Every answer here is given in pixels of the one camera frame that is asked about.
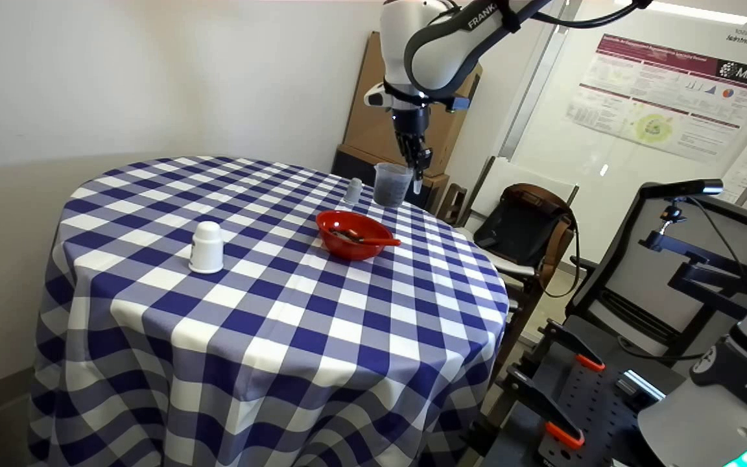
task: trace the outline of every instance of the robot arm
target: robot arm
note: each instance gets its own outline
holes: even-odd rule
[[[471,0],[460,9],[455,0],[383,0],[383,83],[366,95],[366,104],[392,113],[400,153],[414,170],[414,179],[423,178],[433,157],[425,148],[429,104],[443,101],[451,110],[456,89],[505,34],[519,32],[530,18],[570,28],[604,27],[652,0],[634,0],[634,5],[597,22],[551,18],[540,14],[547,4]]]

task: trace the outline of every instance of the cardboard box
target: cardboard box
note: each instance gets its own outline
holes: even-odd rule
[[[342,145],[374,153],[377,162],[405,165],[396,139],[394,139],[394,126],[392,126],[388,113],[372,110],[364,104],[364,97],[381,79],[383,79],[381,43],[379,43],[379,32],[372,32],[366,43],[366,56],[364,56],[364,65],[359,74]],[[478,83],[481,83],[481,67],[461,83],[460,97],[471,98],[478,92]],[[433,162],[429,166],[429,174],[447,174],[464,117],[468,117],[468,110],[449,113],[443,104],[431,104],[425,145],[433,148]]]
[[[331,158],[331,174],[347,178],[347,179],[360,179],[366,185],[374,185],[374,166],[381,158],[377,158],[374,153],[359,150],[359,148],[347,148],[340,145],[338,157]],[[425,174],[423,178],[423,193],[420,194],[408,194],[405,201],[412,206],[420,206],[429,213],[435,213],[442,206],[442,197],[449,188],[449,178],[447,174]]]

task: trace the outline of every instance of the white wall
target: white wall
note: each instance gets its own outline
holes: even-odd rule
[[[736,0],[669,0],[707,12],[747,17],[747,4]],[[593,18],[615,12],[618,0],[580,4],[578,18]],[[570,32],[547,82],[527,134],[510,162],[527,171],[578,185],[576,217],[580,224],[580,255],[600,261],[615,236],[635,191],[644,181],[678,181],[696,178],[724,178],[730,162],[683,158],[663,150],[644,148],[604,134],[580,128],[569,117],[578,82],[593,60],[604,32],[678,48],[697,56],[747,62],[747,48],[730,44],[735,27],[705,23],[692,18],[635,14],[610,28]]]
[[[69,191],[152,157],[330,170],[381,0],[0,0],[0,376]]]

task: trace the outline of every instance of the blue and white checkered tablecloth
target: blue and white checkered tablecloth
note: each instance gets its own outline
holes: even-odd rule
[[[46,466],[447,466],[471,420],[505,292],[429,213],[355,210],[401,241],[326,257],[347,181],[247,158],[114,170],[64,206],[40,318],[32,454]],[[186,267],[219,222],[225,267]]]

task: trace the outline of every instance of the black cable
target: black cable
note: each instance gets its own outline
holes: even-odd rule
[[[740,283],[745,285],[745,302],[747,302],[747,275],[745,267],[732,246],[732,241],[720,235],[720,229],[713,224],[713,217],[705,210],[705,206],[697,197],[688,197],[692,206],[697,206],[705,217],[705,222],[710,224],[710,229],[715,231],[715,236],[720,240],[720,245],[730,249],[730,255],[735,257],[736,267],[740,267]]]
[[[554,17],[547,17],[547,14],[534,14],[532,18],[543,22],[543,23],[554,23],[554,27],[565,27],[565,28],[602,28],[606,23],[615,23],[624,17],[631,17],[635,12],[635,5],[624,5],[610,17],[602,17],[602,18],[589,18],[589,22],[564,22],[564,18],[554,18]]]
[[[697,197],[688,197],[688,201],[702,210],[702,217],[707,219],[707,224],[710,224],[710,229],[715,231],[715,236],[720,240],[720,245],[730,249],[730,255],[735,257],[735,263],[742,265],[740,257],[736,257],[736,252],[735,252],[735,246],[732,246],[732,241],[730,241],[730,240],[720,235],[720,229],[713,224],[713,217],[705,210],[705,206],[702,206]]]
[[[455,4],[455,5],[449,5],[447,12],[442,12],[439,17],[433,17],[429,23],[435,23],[435,22],[442,22],[442,18],[447,18],[447,17],[456,17],[460,14],[460,5]]]
[[[615,344],[618,344],[618,349],[621,349],[623,354],[627,354],[627,355],[634,355],[634,358],[658,361],[658,364],[666,366],[666,361],[663,361],[662,355],[652,355],[652,354],[631,345],[631,344],[627,344],[624,338],[621,338],[621,335],[615,338]],[[679,364],[679,361],[697,361],[697,358],[702,358],[702,354],[679,355],[675,364]]]

